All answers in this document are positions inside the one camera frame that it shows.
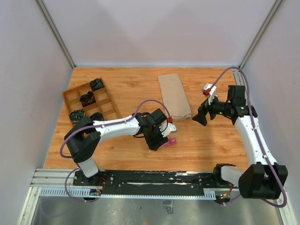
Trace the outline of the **pink weekly pill organizer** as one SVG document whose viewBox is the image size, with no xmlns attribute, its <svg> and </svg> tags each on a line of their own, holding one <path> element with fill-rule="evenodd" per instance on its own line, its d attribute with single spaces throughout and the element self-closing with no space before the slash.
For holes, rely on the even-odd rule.
<svg viewBox="0 0 300 225">
<path fill-rule="evenodd" d="M 167 136 L 167 142 L 164 143 L 161 147 L 169 147 L 177 144 L 176 137 Z"/>
</svg>

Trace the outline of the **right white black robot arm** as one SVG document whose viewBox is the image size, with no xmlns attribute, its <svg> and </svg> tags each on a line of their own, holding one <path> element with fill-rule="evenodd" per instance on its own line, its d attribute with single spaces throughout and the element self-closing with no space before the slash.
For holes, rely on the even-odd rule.
<svg viewBox="0 0 300 225">
<path fill-rule="evenodd" d="M 192 119 L 203 126 L 208 123 L 207 114 L 211 120 L 217 115 L 230 119 L 241 136 L 249 167 L 243 171 L 232 164 L 217 164 L 213 170 L 213 184 L 222 188 L 231 183 L 238 187 L 245 199 L 278 199 L 288 170 L 286 166 L 278 164 L 268 149 L 260 131 L 255 108 L 247 105 L 245 86 L 230 85 L 225 102 L 219 101 L 216 89 L 210 83 L 204 86 L 202 92 L 207 99 Z"/>
</svg>

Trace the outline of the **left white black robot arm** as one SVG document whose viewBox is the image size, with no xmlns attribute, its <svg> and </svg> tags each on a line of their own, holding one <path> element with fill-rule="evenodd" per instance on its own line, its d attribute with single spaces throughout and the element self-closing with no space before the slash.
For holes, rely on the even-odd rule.
<svg viewBox="0 0 300 225">
<path fill-rule="evenodd" d="M 100 181 L 99 168 L 93 158 L 98 144 L 121 136 L 142 136 L 150 150 L 158 150 L 168 142 L 168 135 L 173 131 L 173 121 L 167 118 L 161 109 L 152 113 L 136 112 L 131 116 L 107 121 L 92 121 L 84 117 L 66 134 L 66 145 L 71 158 L 84 174 L 89 185 Z"/>
</svg>

